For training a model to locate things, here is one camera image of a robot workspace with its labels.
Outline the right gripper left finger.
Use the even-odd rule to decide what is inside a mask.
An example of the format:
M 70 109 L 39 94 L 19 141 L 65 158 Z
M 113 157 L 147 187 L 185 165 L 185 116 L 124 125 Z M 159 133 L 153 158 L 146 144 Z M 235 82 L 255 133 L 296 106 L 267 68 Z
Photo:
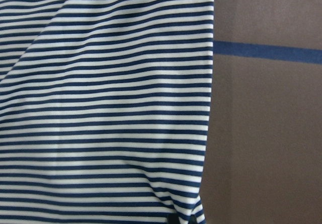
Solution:
M 179 217 L 177 214 L 169 214 L 167 216 L 167 224 L 179 224 Z

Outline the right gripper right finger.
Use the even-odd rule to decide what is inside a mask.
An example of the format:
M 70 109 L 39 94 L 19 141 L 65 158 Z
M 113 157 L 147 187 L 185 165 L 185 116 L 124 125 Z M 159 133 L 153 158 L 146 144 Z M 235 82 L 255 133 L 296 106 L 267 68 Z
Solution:
M 190 216 L 190 224 L 197 224 L 196 216 L 194 215 Z

